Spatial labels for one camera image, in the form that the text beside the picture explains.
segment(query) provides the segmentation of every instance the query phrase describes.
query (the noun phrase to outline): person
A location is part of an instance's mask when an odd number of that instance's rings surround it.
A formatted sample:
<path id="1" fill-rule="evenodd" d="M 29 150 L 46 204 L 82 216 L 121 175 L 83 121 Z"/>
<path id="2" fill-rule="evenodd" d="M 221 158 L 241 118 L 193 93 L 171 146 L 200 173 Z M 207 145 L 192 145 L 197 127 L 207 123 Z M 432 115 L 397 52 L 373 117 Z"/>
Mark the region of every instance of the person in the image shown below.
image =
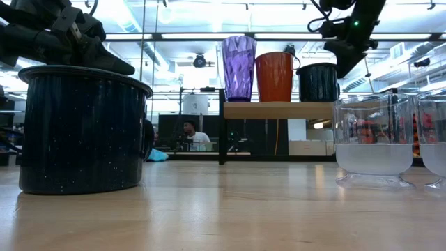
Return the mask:
<path id="1" fill-rule="evenodd" d="M 192 140 L 189 151 L 206 151 L 206 143 L 210 142 L 209 137 L 204 132 L 197 132 L 196 128 L 194 121 L 184 122 L 184 133 Z"/>

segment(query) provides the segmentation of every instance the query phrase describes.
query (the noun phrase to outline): speckled pot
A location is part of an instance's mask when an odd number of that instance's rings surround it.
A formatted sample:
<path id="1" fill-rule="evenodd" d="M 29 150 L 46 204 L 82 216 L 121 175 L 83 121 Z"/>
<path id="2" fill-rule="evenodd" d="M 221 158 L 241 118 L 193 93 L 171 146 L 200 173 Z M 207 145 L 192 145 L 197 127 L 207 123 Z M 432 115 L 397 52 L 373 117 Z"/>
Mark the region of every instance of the speckled pot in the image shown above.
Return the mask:
<path id="1" fill-rule="evenodd" d="M 20 188 L 44 195 L 107 192 L 141 179 L 153 146 L 147 85 L 105 70 L 36 66 L 29 84 Z"/>

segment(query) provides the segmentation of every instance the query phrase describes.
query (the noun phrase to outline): orange cup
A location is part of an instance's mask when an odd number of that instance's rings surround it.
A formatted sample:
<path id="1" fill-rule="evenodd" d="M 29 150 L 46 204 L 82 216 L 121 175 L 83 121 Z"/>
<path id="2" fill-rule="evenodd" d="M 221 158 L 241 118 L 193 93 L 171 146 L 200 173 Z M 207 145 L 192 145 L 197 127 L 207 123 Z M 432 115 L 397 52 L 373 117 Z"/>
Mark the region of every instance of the orange cup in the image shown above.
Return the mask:
<path id="1" fill-rule="evenodd" d="M 293 55 L 270 52 L 256 59 L 260 102 L 291 102 Z"/>

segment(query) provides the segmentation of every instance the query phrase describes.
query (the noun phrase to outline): ceiling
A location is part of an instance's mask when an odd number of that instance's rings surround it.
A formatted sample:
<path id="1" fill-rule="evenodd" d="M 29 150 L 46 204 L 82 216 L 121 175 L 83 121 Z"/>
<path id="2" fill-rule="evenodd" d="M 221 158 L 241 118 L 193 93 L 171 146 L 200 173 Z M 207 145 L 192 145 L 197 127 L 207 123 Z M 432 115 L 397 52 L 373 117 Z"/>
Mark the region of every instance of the ceiling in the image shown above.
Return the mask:
<path id="1" fill-rule="evenodd" d="M 74 7 L 89 12 L 85 0 L 72 0 Z M 375 32 L 443 32 L 446 31 L 446 0 L 433 1 L 436 7 L 428 10 L 430 1 L 387 0 L 380 16 L 380 25 Z M 331 18 L 345 17 L 351 10 L 341 12 L 334 10 Z M 99 0 L 94 15 L 104 24 L 107 33 L 124 33 L 123 23 L 128 19 L 136 24 L 131 32 L 146 33 L 193 33 L 193 32 L 307 32 L 310 20 L 321 14 L 308 0 L 170 0 L 167 7 L 158 1 L 142 0 Z M 180 84 L 195 87 L 206 85 L 223 86 L 222 54 L 219 42 L 183 41 L 183 42 L 149 42 L 151 47 L 165 61 L 175 62 L 172 70 L 159 69 L 153 65 L 147 53 L 143 53 L 135 42 L 105 42 L 105 47 L 115 55 L 131 63 L 137 72 L 132 77 L 153 86 L 155 92 L 178 91 Z M 256 55 L 266 52 L 282 51 L 287 45 L 294 45 L 302 66 L 318 62 L 336 63 L 331 52 L 323 50 L 323 42 L 258 42 Z M 382 42 L 377 50 L 368 51 L 367 67 L 386 61 L 394 42 Z M 191 66 L 197 54 L 204 54 L 207 61 L 215 63 L 213 67 L 195 69 Z M 17 71 L 4 68 L 3 71 Z M 400 75 L 386 75 L 376 81 L 392 84 L 401 81 L 408 68 L 400 70 Z M 341 84 L 348 84 L 354 79 L 367 74 L 365 61 L 359 63 Z"/>

